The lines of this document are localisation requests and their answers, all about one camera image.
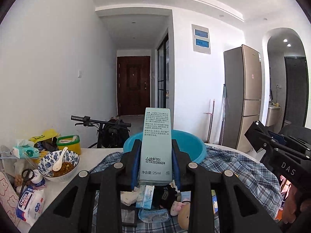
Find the blue gripper pad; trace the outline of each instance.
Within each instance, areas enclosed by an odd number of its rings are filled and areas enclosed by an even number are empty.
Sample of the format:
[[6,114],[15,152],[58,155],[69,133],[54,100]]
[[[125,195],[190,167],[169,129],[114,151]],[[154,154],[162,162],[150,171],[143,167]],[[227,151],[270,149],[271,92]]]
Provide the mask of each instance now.
[[177,188],[180,190],[180,171],[177,162],[177,157],[175,155],[175,151],[172,148],[172,161],[173,161],[173,179],[175,180],[175,184]]
[[279,135],[279,134],[276,134],[276,133],[273,133],[271,131],[268,130],[268,133],[269,135],[275,139],[276,141],[278,141],[279,144],[281,145],[286,145],[286,141],[284,140],[284,137]]
[[135,158],[134,158],[134,163],[132,167],[132,181],[131,181],[131,188],[134,190],[134,187],[137,184],[137,179],[138,179],[138,172],[139,172],[139,165],[140,165],[140,153],[142,150],[142,144],[140,143],[140,146],[137,149]]

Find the light blue box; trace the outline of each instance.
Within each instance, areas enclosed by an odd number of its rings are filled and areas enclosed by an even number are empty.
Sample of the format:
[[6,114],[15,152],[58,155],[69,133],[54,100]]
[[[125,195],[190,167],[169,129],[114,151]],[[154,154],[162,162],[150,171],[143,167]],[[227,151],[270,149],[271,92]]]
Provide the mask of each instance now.
[[142,209],[151,209],[154,186],[141,185],[139,188],[136,207]]
[[161,186],[172,182],[172,135],[170,110],[146,108],[139,183]]

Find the blue and white patterned bowl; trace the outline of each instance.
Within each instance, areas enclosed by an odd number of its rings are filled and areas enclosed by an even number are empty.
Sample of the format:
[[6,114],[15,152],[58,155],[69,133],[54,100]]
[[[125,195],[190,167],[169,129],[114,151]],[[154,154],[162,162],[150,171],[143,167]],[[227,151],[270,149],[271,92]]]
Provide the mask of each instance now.
[[73,151],[67,150],[63,156],[63,162],[70,162],[74,165],[74,169],[72,169],[69,173],[64,175],[53,177],[53,165],[59,159],[62,151],[50,152],[45,155],[38,163],[38,171],[48,180],[54,182],[66,182],[75,176],[77,171],[77,165],[80,161],[80,157]]

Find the stuffed animal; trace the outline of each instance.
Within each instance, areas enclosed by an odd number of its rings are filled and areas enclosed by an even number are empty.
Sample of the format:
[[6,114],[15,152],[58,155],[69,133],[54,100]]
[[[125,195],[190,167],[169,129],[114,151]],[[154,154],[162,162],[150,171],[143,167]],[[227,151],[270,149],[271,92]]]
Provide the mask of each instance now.
[[179,211],[177,218],[179,226],[184,230],[188,230],[189,216],[190,216],[190,202],[184,202],[183,207]]
[[185,204],[183,204],[182,202],[178,202],[178,201],[174,201],[172,207],[171,207],[171,216],[176,216],[178,215],[178,213],[180,212],[180,210],[182,209],[182,207]]

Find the scissors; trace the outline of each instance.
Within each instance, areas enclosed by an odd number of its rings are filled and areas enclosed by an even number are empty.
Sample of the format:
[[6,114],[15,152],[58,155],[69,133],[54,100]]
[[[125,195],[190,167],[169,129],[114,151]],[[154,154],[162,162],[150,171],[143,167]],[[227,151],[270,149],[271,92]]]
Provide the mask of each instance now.
[[29,181],[29,180],[32,180],[35,177],[35,173],[30,168],[26,168],[24,171],[21,172],[21,177],[23,179],[23,184],[21,186],[21,193],[19,195],[18,200],[21,199],[21,196],[23,194],[23,190],[25,188],[26,182]]

